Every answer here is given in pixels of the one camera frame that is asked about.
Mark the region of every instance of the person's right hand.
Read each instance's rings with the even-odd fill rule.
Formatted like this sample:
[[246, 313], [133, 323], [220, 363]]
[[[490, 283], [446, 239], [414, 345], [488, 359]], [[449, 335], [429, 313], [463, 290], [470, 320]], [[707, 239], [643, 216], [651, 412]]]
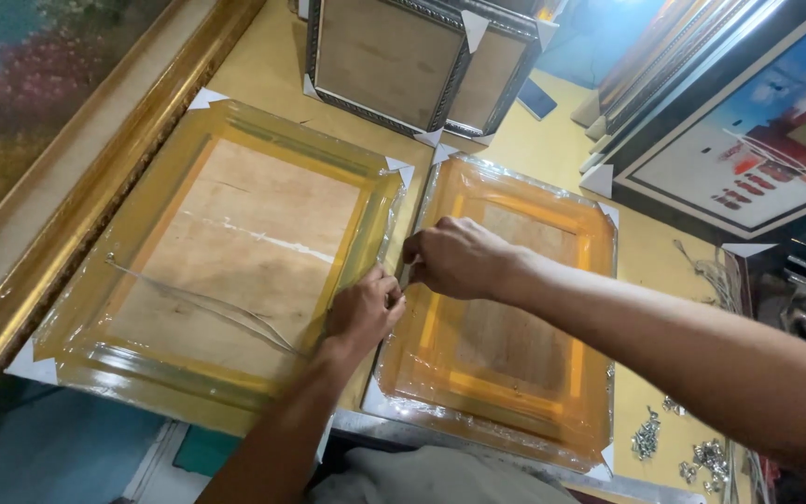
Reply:
[[499, 300], [520, 252], [467, 217], [442, 217], [403, 242], [403, 261], [413, 265], [409, 280], [459, 300]]

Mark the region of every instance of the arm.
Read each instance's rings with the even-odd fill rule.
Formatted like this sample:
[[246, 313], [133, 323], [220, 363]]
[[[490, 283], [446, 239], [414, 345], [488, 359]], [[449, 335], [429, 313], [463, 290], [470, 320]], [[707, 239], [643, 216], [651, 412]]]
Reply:
[[299, 501], [341, 391], [405, 307], [397, 279], [380, 266], [340, 292], [328, 317], [328, 335], [315, 357], [263, 414], [196, 502]]
[[417, 261], [412, 280], [433, 291], [491, 299], [543, 318], [723, 434], [806, 473], [806, 342], [717, 308], [560, 265], [470, 219], [445, 217], [410, 237], [404, 261]]

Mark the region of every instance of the yellow table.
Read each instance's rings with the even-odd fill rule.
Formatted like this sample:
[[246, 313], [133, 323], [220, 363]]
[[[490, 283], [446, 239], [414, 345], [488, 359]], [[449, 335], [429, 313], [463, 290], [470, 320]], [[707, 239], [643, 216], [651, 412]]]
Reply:
[[[331, 136], [356, 143], [365, 149], [408, 162], [416, 167], [413, 187], [424, 182], [431, 161], [431, 148], [415, 140], [376, 126], [340, 109], [302, 94], [306, 53], [306, 24], [297, 20], [283, 0], [270, 0], [219, 68], [208, 88], [240, 99], [254, 107], [298, 122]], [[680, 239], [693, 258], [711, 258], [714, 247], [697, 238], [661, 224], [650, 217], [611, 203], [577, 186], [577, 167], [588, 158], [593, 141], [583, 128], [569, 119], [571, 110], [590, 90], [567, 83], [540, 71], [532, 78], [558, 103], [546, 119], [536, 121], [521, 105], [514, 105], [489, 147], [444, 133], [448, 143], [530, 177], [563, 189], [605, 201], [620, 208], [618, 238], [618, 279], [643, 285], [690, 300], [701, 301], [713, 295], [706, 281], [696, 276], [686, 259], [673, 245]], [[414, 218], [420, 191], [410, 190], [400, 212], [402, 223], [391, 250], [398, 250]], [[398, 253], [389, 264], [396, 266]], [[370, 362], [364, 362], [341, 398], [341, 407], [358, 409]], [[692, 445], [710, 441], [716, 432], [687, 415], [664, 413], [664, 395], [635, 375], [618, 366], [614, 397], [614, 472], [652, 483], [686, 488], [679, 475], [680, 462], [692, 458]], [[661, 412], [659, 449], [651, 460], [640, 462], [631, 452], [631, 436], [648, 418], [646, 405]], [[707, 471], [691, 489], [703, 493], [701, 483]], [[740, 478], [740, 494], [748, 495], [747, 477]], [[717, 501], [714, 496], [709, 501]]]

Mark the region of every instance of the hand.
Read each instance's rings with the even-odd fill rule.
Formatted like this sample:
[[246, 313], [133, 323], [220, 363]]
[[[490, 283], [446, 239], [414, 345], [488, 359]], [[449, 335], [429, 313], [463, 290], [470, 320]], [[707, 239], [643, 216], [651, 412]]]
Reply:
[[442, 217], [403, 242], [409, 280], [459, 300], [500, 300], [500, 289], [522, 247], [471, 219]]
[[397, 279], [375, 265], [360, 281], [335, 296], [328, 315], [328, 335], [334, 336], [357, 361], [375, 348], [406, 309]]

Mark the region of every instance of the person's left hand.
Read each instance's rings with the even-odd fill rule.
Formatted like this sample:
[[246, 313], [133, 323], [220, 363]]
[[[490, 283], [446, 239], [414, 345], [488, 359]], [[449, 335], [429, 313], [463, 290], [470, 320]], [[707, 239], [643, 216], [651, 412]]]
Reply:
[[360, 281], [335, 296], [328, 315], [328, 336], [337, 338], [357, 360], [375, 348], [406, 309], [397, 279], [375, 265]]

